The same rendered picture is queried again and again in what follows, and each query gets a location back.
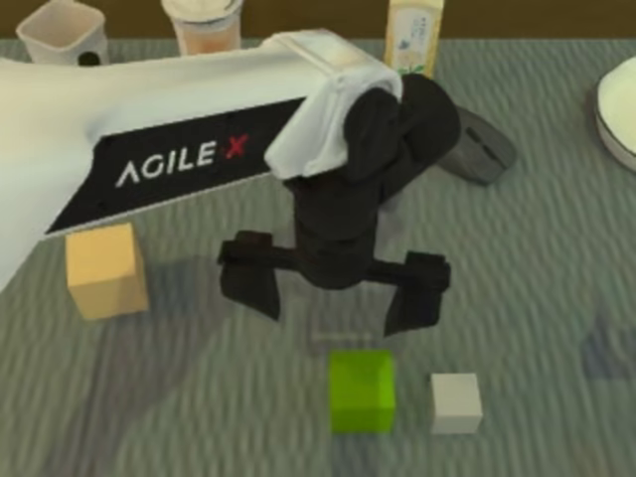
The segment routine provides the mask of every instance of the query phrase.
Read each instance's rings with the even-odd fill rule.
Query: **bottle label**
[[[393,64],[401,75],[423,74],[431,47],[435,16],[422,8],[401,8],[393,20]]]

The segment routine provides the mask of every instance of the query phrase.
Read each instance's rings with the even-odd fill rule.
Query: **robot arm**
[[[347,162],[346,116],[373,88],[400,98],[402,82],[327,31],[98,69],[0,63],[0,292],[95,168],[102,138],[301,99],[262,148],[279,179],[310,177]]]

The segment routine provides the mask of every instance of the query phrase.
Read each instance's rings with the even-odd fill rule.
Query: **black computer mouse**
[[[458,107],[461,137],[438,165],[450,174],[487,186],[517,161],[515,145],[483,117]]]

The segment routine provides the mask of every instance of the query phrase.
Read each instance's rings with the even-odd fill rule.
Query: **white cup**
[[[78,65],[85,55],[109,63],[105,17],[74,0],[51,0],[20,23],[16,31],[33,63]]]
[[[242,0],[162,0],[182,56],[240,48]]]

